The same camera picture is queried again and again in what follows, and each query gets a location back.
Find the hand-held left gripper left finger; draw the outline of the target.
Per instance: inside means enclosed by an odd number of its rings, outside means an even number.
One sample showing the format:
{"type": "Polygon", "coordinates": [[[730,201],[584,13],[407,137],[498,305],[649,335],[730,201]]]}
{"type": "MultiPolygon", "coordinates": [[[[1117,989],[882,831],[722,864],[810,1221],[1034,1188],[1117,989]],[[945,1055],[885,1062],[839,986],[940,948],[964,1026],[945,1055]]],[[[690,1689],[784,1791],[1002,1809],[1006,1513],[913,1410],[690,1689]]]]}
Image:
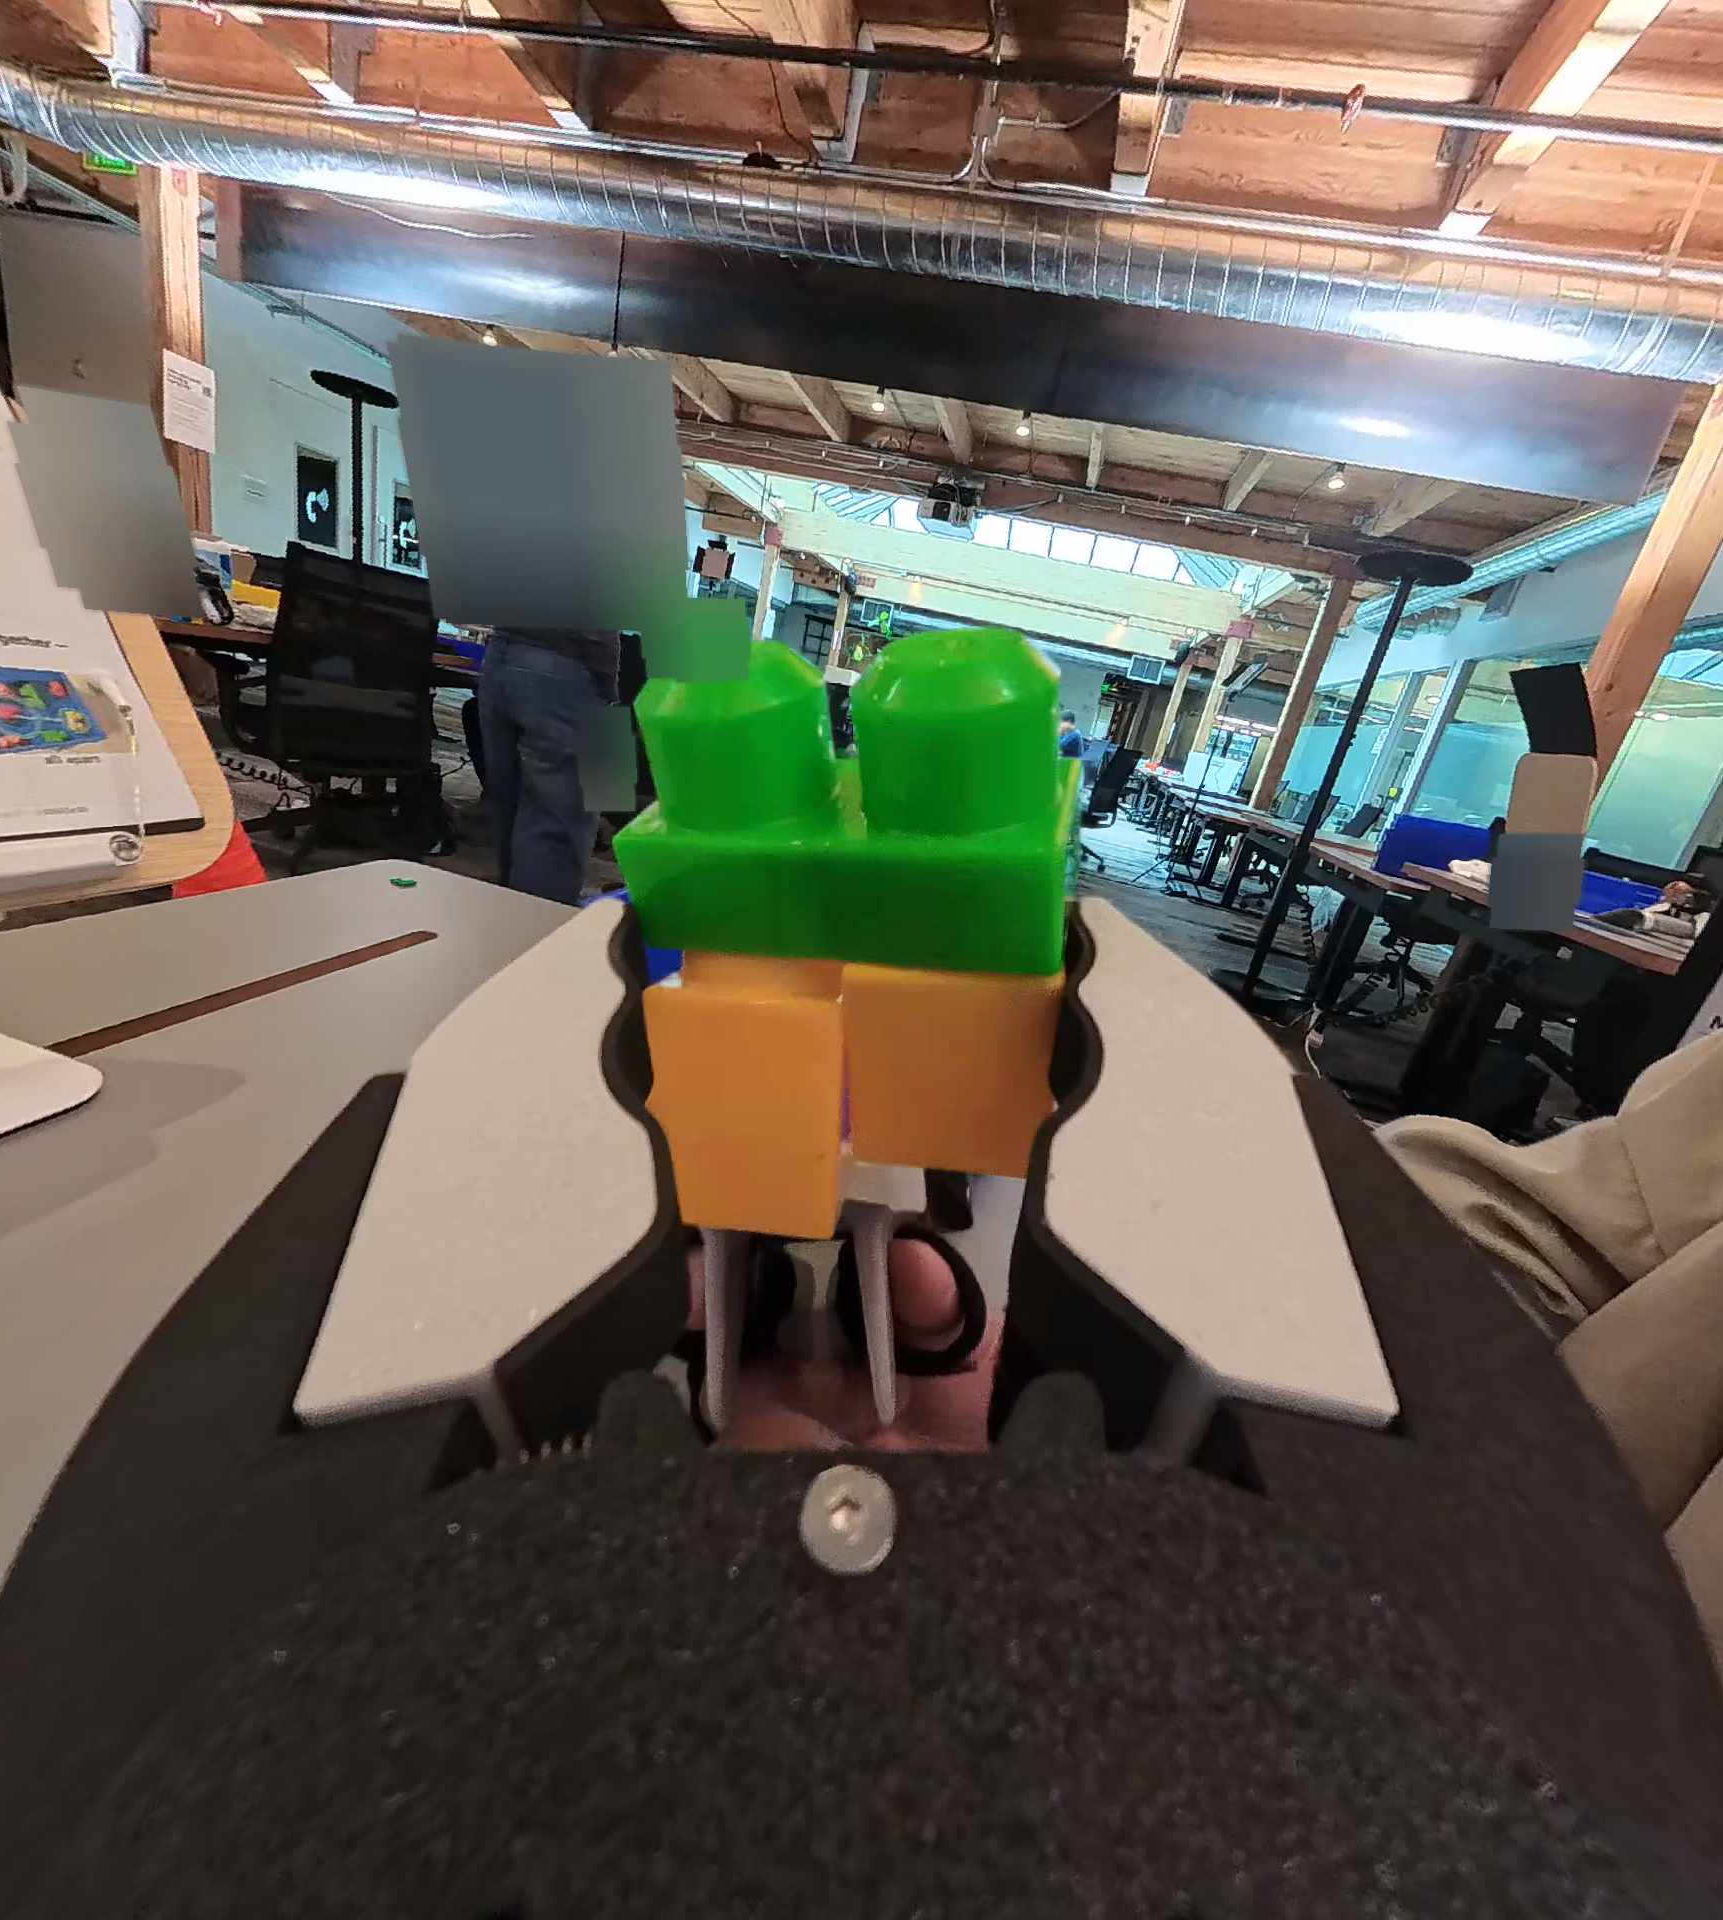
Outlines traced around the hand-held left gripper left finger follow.
{"type": "Polygon", "coordinates": [[[667,1142],[647,1115],[639,930],[570,914],[416,1046],[297,1416],[466,1403],[587,1427],[690,1317],[667,1142]]]}

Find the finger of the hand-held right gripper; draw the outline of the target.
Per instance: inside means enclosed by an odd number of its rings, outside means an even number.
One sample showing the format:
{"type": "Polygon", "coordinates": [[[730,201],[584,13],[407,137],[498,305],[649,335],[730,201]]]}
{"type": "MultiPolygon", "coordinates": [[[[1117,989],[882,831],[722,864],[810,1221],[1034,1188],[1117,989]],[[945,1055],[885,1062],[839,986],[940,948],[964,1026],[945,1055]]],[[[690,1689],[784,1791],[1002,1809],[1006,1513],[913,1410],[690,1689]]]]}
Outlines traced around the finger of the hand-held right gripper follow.
{"type": "Polygon", "coordinates": [[[864,1326],[864,1360],[872,1378],[879,1427],[894,1427],[899,1412],[898,1365],[898,1248],[901,1217],[869,1191],[846,1199],[853,1232],[858,1296],[864,1326]]]}
{"type": "Polygon", "coordinates": [[[752,1298],[752,1236],[701,1229],[704,1388],[701,1416],[712,1438],[730,1436],[742,1384],[743,1336],[752,1298]]]}

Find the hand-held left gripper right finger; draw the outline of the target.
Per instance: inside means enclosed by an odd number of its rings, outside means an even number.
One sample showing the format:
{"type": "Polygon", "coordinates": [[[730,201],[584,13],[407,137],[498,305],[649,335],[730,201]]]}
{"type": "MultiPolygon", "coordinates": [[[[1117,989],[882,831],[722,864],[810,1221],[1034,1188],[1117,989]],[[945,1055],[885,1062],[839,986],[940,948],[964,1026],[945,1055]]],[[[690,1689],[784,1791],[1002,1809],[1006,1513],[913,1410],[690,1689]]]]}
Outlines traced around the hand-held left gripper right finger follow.
{"type": "Polygon", "coordinates": [[[1397,1390],[1292,1069],[1106,900],[1066,924],[1052,1115],[1028,1161],[996,1427],[1075,1374],[1108,1430],[1226,1404],[1383,1430],[1397,1390]]]}

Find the orange mega block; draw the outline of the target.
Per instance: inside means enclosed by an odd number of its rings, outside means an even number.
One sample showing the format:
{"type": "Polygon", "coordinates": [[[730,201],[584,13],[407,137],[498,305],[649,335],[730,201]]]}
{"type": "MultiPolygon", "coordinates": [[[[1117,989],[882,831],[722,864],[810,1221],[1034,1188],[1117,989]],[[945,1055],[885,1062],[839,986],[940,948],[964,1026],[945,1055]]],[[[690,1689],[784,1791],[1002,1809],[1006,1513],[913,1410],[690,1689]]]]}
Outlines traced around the orange mega block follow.
{"type": "Polygon", "coordinates": [[[671,1145],[687,1227],[834,1236],[842,982],[841,962],[690,949],[677,975],[645,992],[649,1114],[671,1145]]]}
{"type": "Polygon", "coordinates": [[[861,1163],[1028,1174],[1053,1115],[1066,978],[847,965],[847,1111],[861,1163]]]}

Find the green mega block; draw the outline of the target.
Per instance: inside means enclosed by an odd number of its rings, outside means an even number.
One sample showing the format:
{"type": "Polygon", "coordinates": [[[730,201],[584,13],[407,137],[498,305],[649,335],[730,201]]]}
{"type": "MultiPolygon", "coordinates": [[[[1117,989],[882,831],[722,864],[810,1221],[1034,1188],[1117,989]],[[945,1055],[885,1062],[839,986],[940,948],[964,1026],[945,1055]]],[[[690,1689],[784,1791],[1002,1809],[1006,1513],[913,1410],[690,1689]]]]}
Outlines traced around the green mega block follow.
{"type": "Polygon", "coordinates": [[[894,640],[849,689],[757,643],[731,683],[652,681],[656,806],[615,836],[652,948],[1052,975],[1079,773],[1059,672],[998,628],[894,640]]]}

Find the person's right hand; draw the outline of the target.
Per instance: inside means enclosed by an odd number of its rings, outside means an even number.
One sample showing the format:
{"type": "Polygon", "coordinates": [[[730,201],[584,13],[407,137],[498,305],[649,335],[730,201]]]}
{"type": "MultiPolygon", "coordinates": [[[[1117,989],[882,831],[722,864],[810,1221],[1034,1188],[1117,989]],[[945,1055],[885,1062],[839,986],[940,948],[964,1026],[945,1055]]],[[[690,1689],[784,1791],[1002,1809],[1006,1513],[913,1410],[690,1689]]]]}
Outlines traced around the person's right hand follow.
{"type": "Polygon", "coordinates": [[[927,1224],[898,1232],[898,1243],[921,1246],[945,1275],[945,1301],[921,1320],[898,1309],[898,1369],[910,1378],[958,1378],[976,1365],[990,1324],[987,1296],[969,1258],[927,1224]]]}

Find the black office chair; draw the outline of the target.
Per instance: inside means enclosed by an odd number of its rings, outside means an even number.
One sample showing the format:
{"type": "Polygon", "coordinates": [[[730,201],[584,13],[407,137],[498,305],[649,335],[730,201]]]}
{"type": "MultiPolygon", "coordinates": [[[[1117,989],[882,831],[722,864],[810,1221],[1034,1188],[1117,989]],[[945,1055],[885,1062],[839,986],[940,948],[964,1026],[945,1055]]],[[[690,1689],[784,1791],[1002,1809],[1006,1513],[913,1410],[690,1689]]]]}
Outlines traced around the black office chair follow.
{"type": "Polygon", "coordinates": [[[422,576],[290,543],[266,660],[266,747],[311,788],[294,873],[339,836],[400,858],[449,850],[433,756],[436,640],[422,576]]]}

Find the silver ventilation duct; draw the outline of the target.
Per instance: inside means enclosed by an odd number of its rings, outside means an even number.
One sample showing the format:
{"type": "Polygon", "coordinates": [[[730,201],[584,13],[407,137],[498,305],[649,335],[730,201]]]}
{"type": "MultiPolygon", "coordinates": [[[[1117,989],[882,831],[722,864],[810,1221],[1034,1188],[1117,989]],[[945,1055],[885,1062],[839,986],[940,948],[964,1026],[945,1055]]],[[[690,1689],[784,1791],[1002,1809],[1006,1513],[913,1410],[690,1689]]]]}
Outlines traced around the silver ventilation duct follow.
{"type": "Polygon", "coordinates": [[[872,170],[748,169],[0,57],[0,125],[299,188],[1546,368],[1723,381],[1723,271],[872,170]]]}

